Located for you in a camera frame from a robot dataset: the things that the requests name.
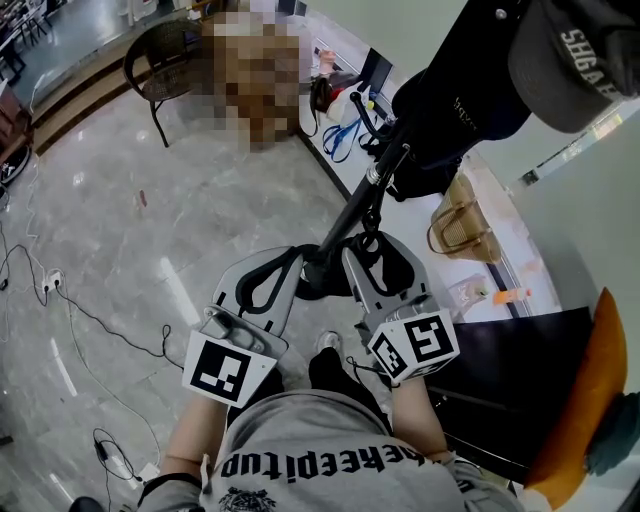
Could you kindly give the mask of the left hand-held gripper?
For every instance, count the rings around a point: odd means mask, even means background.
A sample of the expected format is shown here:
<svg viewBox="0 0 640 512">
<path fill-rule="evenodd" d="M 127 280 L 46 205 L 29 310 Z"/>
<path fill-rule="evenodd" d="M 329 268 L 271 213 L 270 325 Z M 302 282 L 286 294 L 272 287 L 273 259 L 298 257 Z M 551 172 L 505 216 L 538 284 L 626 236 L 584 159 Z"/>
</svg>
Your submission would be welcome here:
<svg viewBox="0 0 640 512">
<path fill-rule="evenodd" d="M 207 307 L 204 326 L 190 333 L 184 388 L 228 406 L 247 404 L 289 349 L 278 336 L 293 305 L 302 263 L 297 248 L 276 247 L 254 253 L 223 273 L 212 301 L 224 309 Z M 249 317 L 263 330 L 234 314 Z"/>
</svg>

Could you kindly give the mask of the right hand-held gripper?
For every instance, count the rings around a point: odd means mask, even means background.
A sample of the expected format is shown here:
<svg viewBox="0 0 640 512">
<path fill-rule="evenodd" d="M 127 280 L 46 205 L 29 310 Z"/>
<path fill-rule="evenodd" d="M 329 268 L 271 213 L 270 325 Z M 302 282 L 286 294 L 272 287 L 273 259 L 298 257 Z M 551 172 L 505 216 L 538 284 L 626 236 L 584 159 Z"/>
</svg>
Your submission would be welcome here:
<svg viewBox="0 0 640 512">
<path fill-rule="evenodd" d="M 368 251 L 345 247 L 342 265 L 365 316 L 383 316 L 389 297 L 408 304 L 384 317 L 364 343 L 376 367 L 399 385 L 442 369 L 459 355 L 459 345 L 451 311 L 429 298 L 423 263 L 395 237 L 379 235 L 384 287 L 372 273 Z"/>
</svg>

